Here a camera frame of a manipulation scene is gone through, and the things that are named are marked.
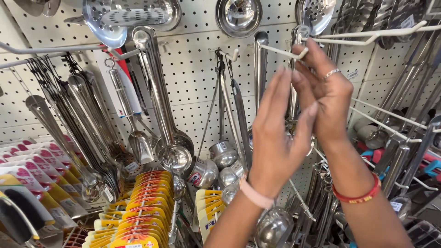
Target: white display rack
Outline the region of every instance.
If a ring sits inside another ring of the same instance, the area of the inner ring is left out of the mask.
[[[331,24],[335,22],[341,0],[336,2],[337,6]],[[164,44],[160,47],[161,61],[174,120],[177,128],[191,137],[196,151],[199,149],[203,133],[202,128],[205,126],[214,91],[216,56],[213,52],[210,52],[213,49],[221,48],[224,52],[230,54],[233,54],[235,49],[239,49],[238,59],[232,63],[233,74],[241,87],[248,124],[251,125],[254,120],[253,48],[248,46],[253,44],[253,36],[235,39],[229,38],[220,32],[214,20],[215,3],[214,0],[180,0],[185,15],[182,16],[178,27],[171,32],[157,33],[158,41]],[[0,2],[0,21],[3,21],[3,28],[0,30],[0,42],[10,44],[18,49],[95,45],[99,41],[87,26],[63,22],[66,18],[80,15],[81,4],[82,2],[79,0],[62,0],[57,14],[48,18],[26,15],[13,0],[5,0],[5,4]],[[262,5],[263,20],[259,30],[266,31],[269,34],[269,46],[288,51],[286,40],[290,40],[291,30],[296,26],[294,18],[295,0],[263,0]],[[323,33],[324,35],[329,34],[330,27],[331,25]],[[126,46],[128,51],[134,50],[133,43]],[[372,105],[379,105],[382,97],[395,81],[409,46],[409,43],[396,43],[392,49],[383,50],[374,43],[366,46],[342,45],[338,67],[346,77],[351,76],[350,81],[354,85],[352,97]],[[100,52],[100,50],[87,50],[74,56],[74,58],[82,68],[92,70],[97,75],[98,81],[103,83],[97,66],[97,63],[102,63],[102,61],[96,61],[94,56],[94,53]],[[15,55],[5,53],[3,50],[3,53],[0,54],[0,63],[19,61],[32,56],[36,56],[36,54]],[[61,57],[52,58],[51,61],[61,79],[67,79],[69,71],[66,64],[61,61]],[[267,61],[266,79],[269,81],[277,67],[288,64],[288,57],[269,51]],[[133,65],[138,80],[142,80],[139,66],[136,66],[136,62]],[[32,94],[42,95],[36,79],[29,72],[26,65],[16,66],[15,70]],[[439,72],[441,71],[434,74],[432,81],[421,97],[422,100],[429,96],[433,84],[437,82],[438,77],[441,77]],[[48,132],[42,124],[25,106],[24,100],[28,94],[21,87],[13,73],[8,70],[1,70],[0,79],[0,87],[5,92],[5,95],[0,97],[0,140],[47,135]],[[107,91],[103,90],[103,95],[109,103],[110,97]],[[410,104],[411,97],[411,94],[406,96],[403,106]],[[231,102],[234,103],[233,95],[231,95]],[[351,105],[368,115],[372,115],[375,111],[355,101],[352,101]],[[107,104],[107,107],[112,115],[115,129],[126,145],[130,125],[126,119],[120,119],[116,116],[112,104]],[[144,120],[144,122],[159,134],[151,103],[148,103],[147,108],[151,118]],[[349,126],[353,125],[354,121],[360,117],[357,113],[348,116]],[[225,120],[224,124],[226,125],[226,138],[231,140],[228,121]],[[210,118],[202,154],[206,155],[208,147],[218,141],[218,126],[218,106],[216,105]],[[313,152],[292,177],[301,195],[305,195],[308,190],[311,176],[310,168],[318,160],[317,153]],[[286,184],[282,190],[279,204],[284,204],[291,191],[289,184]]]

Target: pink watch strap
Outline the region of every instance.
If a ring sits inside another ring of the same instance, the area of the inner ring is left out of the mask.
[[[248,199],[250,199],[250,201],[257,206],[264,209],[270,209],[271,207],[273,207],[274,199],[259,194],[251,187],[251,185],[248,184],[246,180],[240,181],[240,190],[242,190],[242,192],[248,197]]]

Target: hand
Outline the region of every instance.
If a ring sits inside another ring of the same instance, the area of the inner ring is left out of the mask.
[[[285,134],[285,113],[293,72],[279,68],[266,89],[253,123],[253,166],[248,182],[260,194],[275,198],[311,149],[318,104],[301,102],[294,139]]]
[[[317,119],[314,134],[323,146],[335,141],[346,140],[346,124],[351,95],[354,87],[340,72],[334,73],[326,80],[322,78],[337,66],[328,58],[312,38],[306,42],[309,52],[302,59],[313,68],[317,76],[311,73],[300,61],[297,61],[292,75],[292,82],[302,104],[308,106],[318,102]],[[294,45],[294,54],[300,54],[305,47]]]

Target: red bracelet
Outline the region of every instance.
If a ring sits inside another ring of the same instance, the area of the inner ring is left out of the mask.
[[[335,189],[334,184],[332,185],[332,190],[334,195],[337,197],[337,199],[339,199],[341,202],[344,203],[364,203],[367,201],[372,200],[372,198],[374,198],[374,196],[376,196],[380,191],[381,191],[381,181],[378,178],[378,176],[372,172],[372,175],[374,177],[375,183],[374,183],[374,187],[365,195],[361,196],[361,197],[346,197],[343,195],[340,195],[337,190]]]

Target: silver ring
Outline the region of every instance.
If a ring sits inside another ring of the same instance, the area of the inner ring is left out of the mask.
[[[328,72],[322,79],[326,80],[330,75],[337,73],[337,72],[340,72],[339,68],[333,69],[332,71]]]

